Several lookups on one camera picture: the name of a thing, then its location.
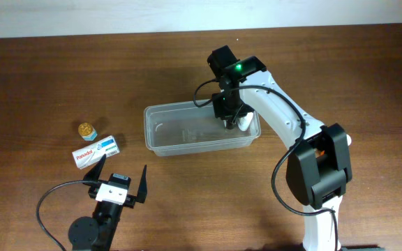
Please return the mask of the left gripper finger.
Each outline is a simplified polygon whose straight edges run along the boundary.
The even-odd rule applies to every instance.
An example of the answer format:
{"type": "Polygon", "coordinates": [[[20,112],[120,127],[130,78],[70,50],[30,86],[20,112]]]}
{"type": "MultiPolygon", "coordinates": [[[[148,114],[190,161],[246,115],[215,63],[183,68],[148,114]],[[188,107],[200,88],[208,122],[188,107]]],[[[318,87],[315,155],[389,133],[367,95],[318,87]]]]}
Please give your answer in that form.
{"type": "Polygon", "coordinates": [[[106,155],[104,154],[102,158],[96,163],[94,167],[92,167],[83,178],[85,185],[95,185],[99,182],[99,177],[101,175],[101,171],[106,161],[106,155]]]}
{"type": "Polygon", "coordinates": [[[147,198],[147,166],[145,165],[142,170],[142,175],[139,183],[139,187],[137,189],[137,195],[135,201],[137,203],[145,203],[147,198]]]}

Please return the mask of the white Panadol box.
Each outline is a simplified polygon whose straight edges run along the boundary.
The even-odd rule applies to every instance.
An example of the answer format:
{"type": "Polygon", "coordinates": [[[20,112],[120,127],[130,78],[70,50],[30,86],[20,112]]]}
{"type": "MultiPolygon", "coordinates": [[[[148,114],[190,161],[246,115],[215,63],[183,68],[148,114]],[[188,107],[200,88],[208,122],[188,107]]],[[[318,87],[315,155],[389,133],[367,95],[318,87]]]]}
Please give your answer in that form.
{"type": "Polygon", "coordinates": [[[84,169],[97,163],[104,155],[107,158],[120,153],[115,138],[110,135],[96,143],[72,152],[73,159],[78,169],[84,169]]]}

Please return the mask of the white spray bottle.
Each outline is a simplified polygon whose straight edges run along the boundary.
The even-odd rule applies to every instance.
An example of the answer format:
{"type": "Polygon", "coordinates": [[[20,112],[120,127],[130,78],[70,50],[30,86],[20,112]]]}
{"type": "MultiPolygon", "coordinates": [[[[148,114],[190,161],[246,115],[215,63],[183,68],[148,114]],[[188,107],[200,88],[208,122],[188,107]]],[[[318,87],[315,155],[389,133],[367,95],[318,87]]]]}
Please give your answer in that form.
{"type": "Polygon", "coordinates": [[[238,128],[243,132],[247,131],[249,129],[250,125],[251,125],[253,117],[254,117],[253,112],[247,113],[246,116],[239,117],[237,119],[238,128]]]}

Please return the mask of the small gold lid jar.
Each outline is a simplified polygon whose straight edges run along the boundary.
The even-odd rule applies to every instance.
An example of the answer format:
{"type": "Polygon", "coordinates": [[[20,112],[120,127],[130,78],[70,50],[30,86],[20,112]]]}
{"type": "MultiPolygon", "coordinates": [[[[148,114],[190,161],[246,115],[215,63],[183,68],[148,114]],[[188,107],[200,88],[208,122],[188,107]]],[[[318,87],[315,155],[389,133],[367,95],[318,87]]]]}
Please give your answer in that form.
{"type": "Polygon", "coordinates": [[[79,124],[77,131],[85,141],[94,141],[97,137],[96,129],[87,122],[79,124]]]}

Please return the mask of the orange tube white cap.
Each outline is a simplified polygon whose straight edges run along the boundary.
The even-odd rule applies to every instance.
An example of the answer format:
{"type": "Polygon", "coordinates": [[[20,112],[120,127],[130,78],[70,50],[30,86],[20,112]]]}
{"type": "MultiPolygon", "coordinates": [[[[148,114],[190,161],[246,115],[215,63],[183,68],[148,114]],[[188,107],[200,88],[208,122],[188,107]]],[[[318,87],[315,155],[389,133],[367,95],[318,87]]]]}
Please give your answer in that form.
{"type": "MultiPolygon", "coordinates": [[[[347,138],[348,146],[350,146],[351,143],[352,143],[352,138],[351,138],[351,136],[349,136],[349,135],[346,135],[346,138],[347,138]]],[[[320,157],[320,156],[322,156],[322,155],[324,155],[324,154],[325,154],[324,151],[321,151],[321,150],[319,150],[319,149],[316,149],[316,150],[315,150],[315,156],[316,156],[316,157],[320,157]]]]}

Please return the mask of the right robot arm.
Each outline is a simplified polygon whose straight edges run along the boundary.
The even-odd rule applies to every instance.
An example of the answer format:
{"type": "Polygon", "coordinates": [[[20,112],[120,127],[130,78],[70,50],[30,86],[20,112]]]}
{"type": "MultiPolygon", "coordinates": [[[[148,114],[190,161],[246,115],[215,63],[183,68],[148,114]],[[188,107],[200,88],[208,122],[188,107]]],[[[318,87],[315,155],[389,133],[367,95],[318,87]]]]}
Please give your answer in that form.
{"type": "Polygon", "coordinates": [[[225,127],[246,130],[257,112],[284,143],[271,189],[284,208],[304,217],[303,248],[341,250],[338,210],[352,180],[350,136],[339,124],[327,126],[305,112],[256,56],[239,60],[225,45],[207,63],[220,88],[210,103],[225,127]]]}

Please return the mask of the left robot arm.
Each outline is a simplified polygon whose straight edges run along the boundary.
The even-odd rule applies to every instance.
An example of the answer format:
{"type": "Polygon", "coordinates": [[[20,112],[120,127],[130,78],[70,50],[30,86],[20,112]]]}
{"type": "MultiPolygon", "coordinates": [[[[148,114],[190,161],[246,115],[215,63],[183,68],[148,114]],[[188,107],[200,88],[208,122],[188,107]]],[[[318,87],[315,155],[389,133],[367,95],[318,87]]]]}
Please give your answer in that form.
{"type": "Polygon", "coordinates": [[[130,195],[130,177],[111,174],[106,181],[99,179],[106,158],[104,155],[84,175],[84,184],[89,186],[88,194],[96,200],[96,207],[91,217],[78,218],[69,227],[68,239],[73,250],[109,250],[123,209],[143,204],[147,198],[146,168],[142,170],[137,194],[130,195]]]}

